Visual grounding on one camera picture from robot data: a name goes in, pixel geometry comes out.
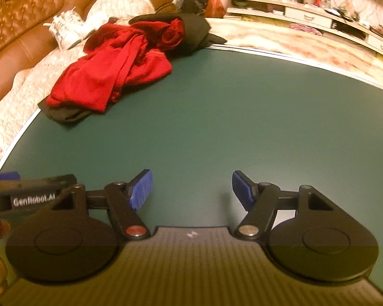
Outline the black trousers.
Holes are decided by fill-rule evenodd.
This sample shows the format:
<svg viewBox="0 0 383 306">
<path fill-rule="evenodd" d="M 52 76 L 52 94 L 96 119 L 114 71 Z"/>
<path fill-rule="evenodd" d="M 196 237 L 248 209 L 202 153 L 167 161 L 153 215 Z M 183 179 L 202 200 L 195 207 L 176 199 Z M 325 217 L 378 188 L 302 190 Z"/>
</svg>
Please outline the black trousers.
<svg viewBox="0 0 383 306">
<path fill-rule="evenodd" d="M 168 60 L 170 61 L 170 63 L 171 63 L 171 59 L 173 58 L 188 56 L 193 54 L 195 51 L 211 46 L 212 44 L 224 44 L 226 42 L 226 40 L 223 37 L 213 35 L 210 32 L 211 26 L 204 17 L 199 15 L 194 15 L 194 14 L 161 13 L 161 14 L 141 15 L 131 19 L 128 25 L 133 25 L 134 23 L 139 21 L 170 22 L 174 20 L 175 18 L 179 18 L 183 21 L 185 26 L 185 34 L 179 46 L 177 46 L 173 50 L 166 51 L 165 54 Z M 123 87 L 121 97 L 128 92 L 134 91 L 137 88 L 142 88 L 143 86 L 148 86 L 159 80 L 156 80 L 154 82 L 149 82 L 143 85 Z M 46 103 L 45 103 L 46 98 L 39 103 L 39 108 L 48 118 L 60 124 L 76 124 L 93 113 L 100 113 L 100 112 L 91 111 L 91 110 L 76 107 L 76 106 L 48 107 L 46 106 Z M 109 106 L 115 104 L 116 102 L 109 103 L 108 106 L 106 107 L 106 110 Z"/>
</svg>

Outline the white lace sofa cover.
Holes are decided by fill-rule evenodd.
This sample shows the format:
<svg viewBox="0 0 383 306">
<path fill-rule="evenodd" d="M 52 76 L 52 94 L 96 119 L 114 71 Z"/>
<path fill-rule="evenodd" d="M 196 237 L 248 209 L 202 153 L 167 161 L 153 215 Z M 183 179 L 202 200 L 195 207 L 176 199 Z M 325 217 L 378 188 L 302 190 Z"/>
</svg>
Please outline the white lace sofa cover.
<svg viewBox="0 0 383 306">
<path fill-rule="evenodd" d="M 119 25 L 127 25 L 136 16 L 154 12 L 150 0 L 96 0 L 84 24 L 96 30 L 114 17 Z M 65 51 L 56 48 L 33 68 L 15 75 L 11 90 L 0 101 L 0 160 L 61 73 L 85 55 L 83 45 L 81 42 Z"/>
</svg>

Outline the brown leather sofa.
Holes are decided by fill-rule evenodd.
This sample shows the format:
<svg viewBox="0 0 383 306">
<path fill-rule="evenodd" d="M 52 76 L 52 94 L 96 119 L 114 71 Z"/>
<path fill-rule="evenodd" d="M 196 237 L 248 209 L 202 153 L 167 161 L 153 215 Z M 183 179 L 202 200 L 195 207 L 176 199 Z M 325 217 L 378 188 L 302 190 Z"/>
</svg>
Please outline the brown leather sofa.
<svg viewBox="0 0 383 306">
<path fill-rule="evenodd" d="M 0 0 L 0 101 L 16 74 L 33 68 L 57 47 L 44 23 L 75 9 L 86 17 L 96 0 Z"/>
</svg>

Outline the green table mat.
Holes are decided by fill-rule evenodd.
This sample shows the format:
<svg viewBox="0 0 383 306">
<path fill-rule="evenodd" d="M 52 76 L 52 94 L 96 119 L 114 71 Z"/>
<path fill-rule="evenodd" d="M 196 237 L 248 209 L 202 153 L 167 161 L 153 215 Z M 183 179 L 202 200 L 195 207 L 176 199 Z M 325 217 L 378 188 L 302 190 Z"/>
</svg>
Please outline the green table mat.
<svg viewBox="0 0 383 306">
<path fill-rule="evenodd" d="M 172 66 L 76 126 L 37 115 L 1 170 L 72 173 L 91 190 L 149 169 L 149 229 L 237 226 L 236 170 L 287 191 L 308 184 L 374 234 L 371 279 L 383 289 L 383 90 L 251 51 L 204 49 Z"/>
</svg>

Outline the white sneakers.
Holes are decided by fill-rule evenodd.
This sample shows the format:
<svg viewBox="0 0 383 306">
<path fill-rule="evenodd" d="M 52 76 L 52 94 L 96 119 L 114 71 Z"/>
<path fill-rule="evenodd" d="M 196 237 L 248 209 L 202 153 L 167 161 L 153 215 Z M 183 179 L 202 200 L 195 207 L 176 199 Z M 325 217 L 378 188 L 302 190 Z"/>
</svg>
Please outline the white sneakers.
<svg viewBox="0 0 383 306">
<path fill-rule="evenodd" d="M 53 16 L 52 22 L 44 23 L 43 26 L 48 27 L 59 49 L 63 51 L 74 48 L 95 31 L 93 27 L 85 23 L 75 9 Z"/>
</svg>

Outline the red garment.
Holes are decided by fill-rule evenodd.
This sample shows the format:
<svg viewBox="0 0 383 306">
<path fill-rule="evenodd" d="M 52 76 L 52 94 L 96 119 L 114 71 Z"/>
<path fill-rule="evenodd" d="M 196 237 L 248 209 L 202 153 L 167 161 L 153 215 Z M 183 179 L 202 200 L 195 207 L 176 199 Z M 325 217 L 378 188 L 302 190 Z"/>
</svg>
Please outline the red garment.
<svg viewBox="0 0 383 306">
<path fill-rule="evenodd" d="M 103 113 L 109 103 L 119 100 L 123 87 L 154 82 L 171 73 L 165 53 L 179 46 L 184 34 L 179 18 L 102 25 L 86 41 L 86 55 L 58 78 L 46 106 L 76 106 Z"/>
</svg>

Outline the white TV cabinet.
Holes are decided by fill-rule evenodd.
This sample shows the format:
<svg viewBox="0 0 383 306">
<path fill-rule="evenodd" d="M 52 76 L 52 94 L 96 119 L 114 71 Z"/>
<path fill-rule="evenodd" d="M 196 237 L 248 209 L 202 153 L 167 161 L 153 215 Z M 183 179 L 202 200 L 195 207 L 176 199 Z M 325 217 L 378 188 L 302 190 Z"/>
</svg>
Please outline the white TV cabinet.
<svg viewBox="0 0 383 306">
<path fill-rule="evenodd" d="M 229 0 L 227 13 L 278 19 L 310 26 L 364 46 L 383 56 L 383 37 L 353 19 L 328 13 L 322 8 L 291 0 Z"/>
</svg>

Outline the orange plastic bag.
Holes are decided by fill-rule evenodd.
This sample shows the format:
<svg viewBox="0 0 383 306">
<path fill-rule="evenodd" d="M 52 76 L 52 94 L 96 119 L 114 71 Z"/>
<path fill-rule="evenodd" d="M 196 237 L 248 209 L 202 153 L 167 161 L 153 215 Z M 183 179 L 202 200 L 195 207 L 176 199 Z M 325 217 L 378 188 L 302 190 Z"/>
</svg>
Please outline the orange plastic bag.
<svg viewBox="0 0 383 306">
<path fill-rule="evenodd" d="M 226 14 L 226 11 L 221 0 L 208 0 L 207 6 L 204 12 L 204 17 L 223 18 L 225 14 Z"/>
</svg>

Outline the black bag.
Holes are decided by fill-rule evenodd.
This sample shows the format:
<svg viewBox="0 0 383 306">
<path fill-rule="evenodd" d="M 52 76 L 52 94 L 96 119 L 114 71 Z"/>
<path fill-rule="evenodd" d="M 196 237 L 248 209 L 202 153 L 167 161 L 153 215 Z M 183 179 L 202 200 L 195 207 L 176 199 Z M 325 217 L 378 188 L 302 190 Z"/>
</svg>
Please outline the black bag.
<svg viewBox="0 0 383 306">
<path fill-rule="evenodd" d="M 208 0 L 182 0 L 181 12 L 187 14 L 204 15 Z"/>
</svg>

